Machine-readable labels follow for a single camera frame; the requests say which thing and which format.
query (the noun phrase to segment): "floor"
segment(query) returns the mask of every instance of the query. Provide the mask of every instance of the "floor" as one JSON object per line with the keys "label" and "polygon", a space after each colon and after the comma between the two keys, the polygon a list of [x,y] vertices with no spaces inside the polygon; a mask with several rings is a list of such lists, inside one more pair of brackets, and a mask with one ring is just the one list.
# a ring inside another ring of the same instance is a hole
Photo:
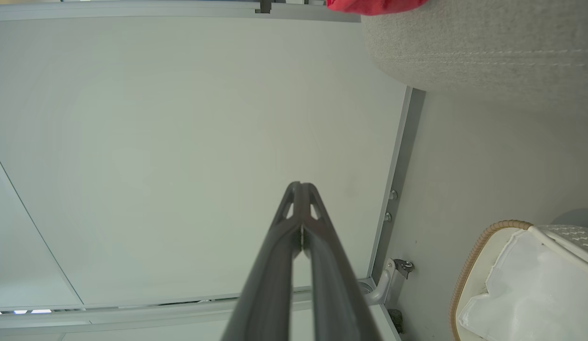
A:
{"label": "floor", "polygon": [[452,340],[452,291],[486,227],[507,219],[588,227],[588,117],[427,93],[397,190],[387,256],[416,269],[398,276],[387,307],[402,311],[405,341]]}

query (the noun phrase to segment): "beige fabric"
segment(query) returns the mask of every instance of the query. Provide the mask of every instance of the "beige fabric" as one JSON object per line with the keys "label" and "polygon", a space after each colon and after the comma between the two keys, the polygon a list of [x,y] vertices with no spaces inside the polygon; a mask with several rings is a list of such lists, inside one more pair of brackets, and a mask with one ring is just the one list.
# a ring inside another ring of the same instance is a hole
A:
{"label": "beige fabric", "polygon": [[588,0],[429,0],[362,23],[378,67],[409,86],[588,114]]}

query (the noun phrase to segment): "seam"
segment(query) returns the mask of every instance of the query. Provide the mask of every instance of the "seam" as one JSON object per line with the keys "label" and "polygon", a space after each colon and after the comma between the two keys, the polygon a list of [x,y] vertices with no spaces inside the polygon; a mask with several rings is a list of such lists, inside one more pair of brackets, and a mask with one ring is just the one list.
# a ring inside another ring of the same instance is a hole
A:
{"label": "seam", "polygon": [[458,54],[483,55],[483,54],[577,54],[588,53],[588,48],[575,50],[530,50],[530,51],[483,51],[483,52],[439,52],[437,54],[402,54],[398,57],[421,57],[421,56],[455,56]]}
{"label": "seam", "polygon": [[588,67],[588,64],[571,64],[571,63],[514,63],[514,62],[485,62],[485,61],[399,61],[399,60],[383,60],[393,63],[418,63],[418,64],[481,64],[481,65],[524,65],[524,66],[558,66],[558,67]]}

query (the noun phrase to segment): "red cloth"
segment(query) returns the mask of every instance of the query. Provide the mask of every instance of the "red cloth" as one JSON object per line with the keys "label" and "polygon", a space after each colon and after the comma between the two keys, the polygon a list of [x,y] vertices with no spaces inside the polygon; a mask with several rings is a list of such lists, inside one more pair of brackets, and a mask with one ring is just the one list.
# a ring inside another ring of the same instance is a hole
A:
{"label": "red cloth", "polygon": [[380,15],[415,9],[428,0],[327,0],[332,11]]}

